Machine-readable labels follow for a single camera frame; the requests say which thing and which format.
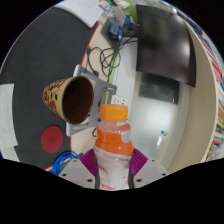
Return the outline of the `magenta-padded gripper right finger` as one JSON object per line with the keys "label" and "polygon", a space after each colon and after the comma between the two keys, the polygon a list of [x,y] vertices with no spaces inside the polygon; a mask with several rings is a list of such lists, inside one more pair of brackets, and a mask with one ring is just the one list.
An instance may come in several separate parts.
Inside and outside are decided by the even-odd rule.
{"label": "magenta-padded gripper right finger", "polygon": [[148,159],[137,149],[133,151],[128,176],[130,189],[146,186],[167,175],[166,169],[156,159]]}

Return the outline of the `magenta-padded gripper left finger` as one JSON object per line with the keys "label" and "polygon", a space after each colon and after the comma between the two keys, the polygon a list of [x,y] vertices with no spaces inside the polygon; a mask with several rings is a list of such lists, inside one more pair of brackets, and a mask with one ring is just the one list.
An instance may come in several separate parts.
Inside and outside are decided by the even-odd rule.
{"label": "magenta-padded gripper left finger", "polygon": [[78,186],[98,189],[99,171],[94,150],[89,150],[80,159],[71,159],[59,176]]}

